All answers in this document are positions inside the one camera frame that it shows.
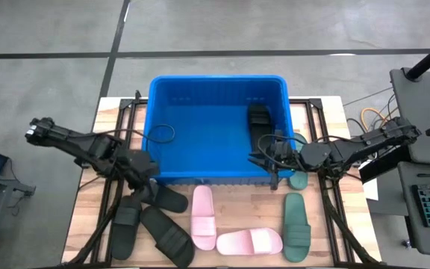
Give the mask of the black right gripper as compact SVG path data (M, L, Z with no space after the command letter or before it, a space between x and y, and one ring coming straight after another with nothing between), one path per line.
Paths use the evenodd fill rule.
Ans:
M299 152L303 147L303 136L301 134L295 133L294 137L283 137L282 135L282 130L275 130L275 134L273 136L273 143L269 146L269 154L271 156L263 150L249 153L250 162L254 162L256 166L271 174L271 190L278 189L278 183L281 181L278 175L278 172L280 170L287 170L287 166L290 166L290 169L293 170L293 167L296 166L293 151L296 150L297 152ZM284 166L282 167L281 165L274 163L271 163L271 165L269 165L265 163L255 162L271 161L272 159L275 159L278 163L281 163Z

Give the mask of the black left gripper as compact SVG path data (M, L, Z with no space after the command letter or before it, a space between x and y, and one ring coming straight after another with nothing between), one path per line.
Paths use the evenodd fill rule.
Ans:
M123 153L123 176L129 187L137 187L130 195L132 202L143 200L143 186L149 182L151 177L159 174L158 163L153 161L146 151L127 150ZM145 200L155 200L158 192L158 183L151 182L147 187Z

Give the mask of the black foam slide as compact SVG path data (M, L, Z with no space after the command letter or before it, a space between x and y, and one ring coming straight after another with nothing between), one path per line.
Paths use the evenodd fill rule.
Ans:
M195 256L195 245L184 229L154 206L143 209L140 221L161 253L178 268L189 267Z
M187 210L188 199L184 195L168 188L165 185L158 185L159 192L155 200L145 200L147 195L147 187L149 185L144 187L142 202L175 213L183 213Z
M140 202L132 196L122 197L113 219L111 254L114 259L128 259L134 249L140 224Z
M267 106L259 103L249 105L248 127L252 152L258 152L258 140L263 135L272 135L274 132L274 125Z

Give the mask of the green foam slide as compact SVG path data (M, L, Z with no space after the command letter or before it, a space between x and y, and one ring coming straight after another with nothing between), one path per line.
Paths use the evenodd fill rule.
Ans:
M300 133L295 133L294 138L296 151L299 152L307 141ZM304 190L308 186L308 174L303 171L295 171L289 178L288 185L294 190Z
M311 247L311 226L301 194L287 194L282 229L283 254L289 262L303 261Z

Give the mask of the pink foam slide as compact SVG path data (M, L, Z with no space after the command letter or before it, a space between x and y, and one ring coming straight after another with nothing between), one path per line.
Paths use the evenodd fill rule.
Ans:
M190 235L200 250L212 250L216 245L216 218L213 195L207 185L193 190Z
M224 256L273 255L282 251L283 242L271 228L244 229L220 235L216 249Z

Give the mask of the blue plastic bin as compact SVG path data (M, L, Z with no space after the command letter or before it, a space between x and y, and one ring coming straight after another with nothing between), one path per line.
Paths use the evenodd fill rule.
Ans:
M248 107L267 106L274 131L293 137L286 81L277 75L164 75L149 88L142 149L167 185L269 185L249 161Z

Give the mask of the white paper sheet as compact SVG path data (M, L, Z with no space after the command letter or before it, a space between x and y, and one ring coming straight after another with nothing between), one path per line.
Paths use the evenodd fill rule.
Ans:
M363 183L365 197L368 200L378 201L378 181L377 178L371 179Z

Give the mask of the black flat panel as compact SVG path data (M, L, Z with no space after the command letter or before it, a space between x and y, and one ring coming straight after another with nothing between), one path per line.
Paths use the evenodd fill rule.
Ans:
M380 158L371 161L359 169L361 181L366 183L379 175L397 167L400 161L410 161L408 146L401 146L392 151L385 152Z

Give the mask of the grey workstation desk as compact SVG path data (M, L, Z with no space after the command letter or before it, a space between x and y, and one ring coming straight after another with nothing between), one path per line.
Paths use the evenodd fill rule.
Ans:
M430 72L410 81L402 69L390 71L399 113L421 132L430 129ZM422 134L408 147L409 161L398 163L400 182L408 210L406 225L411 246L430 255L430 228L423 225L412 191L414 185L430 185L430 136Z

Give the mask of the black aluminium frame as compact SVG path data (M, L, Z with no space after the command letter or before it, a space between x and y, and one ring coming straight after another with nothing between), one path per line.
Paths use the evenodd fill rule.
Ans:
M134 97L103 97L99 100L93 125L94 132L113 129L114 134L127 141L126 146L137 148L140 137L127 133L126 129L143 130L146 115L147 98L136 93ZM105 215L114 203L129 194L125 181L98 179L92 168L83 170L76 193L75 205L61 262L69 263L89 241L90 236L102 223ZM113 227L109 223L95 240L93 248L85 259L86 264L111 266Z
M313 130L312 140L315 142L329 142L331 138L328 135L327 125L325 123L323 104L320 99L310 99L308 101L307 113L309 125L314 124L313 111L317 111L320 122L321 136L317 137L316 130ZM334 226L337 226L343 238L343 245L348 263L355 263L354 253L364 264L378 264L379 261L374 259L365 248L361 246L354 234L349 230L346 222L346 214L344 211L341 192L339 187L340 178L331 179L327 172L317 173L320 191L322 197L322 205L325 213L326 227L328 232L328 240L330 243L331 254L335 265L341 263L340 254L337 246L336 232Z

